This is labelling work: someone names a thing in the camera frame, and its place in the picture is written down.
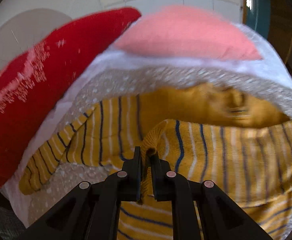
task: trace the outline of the pink cushion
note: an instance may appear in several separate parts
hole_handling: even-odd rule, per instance
[[[114,45],[143,56],[262,59],[254,44],[230,22],[187,6],[168,6],[140,18]]]

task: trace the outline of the clothing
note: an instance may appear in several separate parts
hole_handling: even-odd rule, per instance
[[[156,149],[172,170],[190,180],[214,177],[241,207],[250,208],[248,213],[257,222],[271,217],[262,224],[268,232],[278,225],[282,228],[274,235],[284,230],[292,205],[292,121],[265,100],[211,84],[187,90],[165,88],[95,104],[36,151],[20,190],[24,194],[40,190],[59,161],[111,164],[113,172],[118,171],[138,145],[143,160],[146,151]],[[122,203],[120,239],[125,235],[172,238],[170,203],[155,203],[149,196],[149,179],[142,183],[141,207]],[[288,209],[276,215],[281,207]]]

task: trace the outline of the yellow striped sweater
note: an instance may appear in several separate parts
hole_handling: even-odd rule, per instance
[[[111,164],[134,146],[158,152],[187,179],[213,180],[274,239],[292,207],[292,120],[265,100],[202,84],[105,99],[46,141],[29,160],[20,190],[31,194],[59,163]],[[172,239],[170,203],[142,182],[143,205],[122,203],[118,239]]]

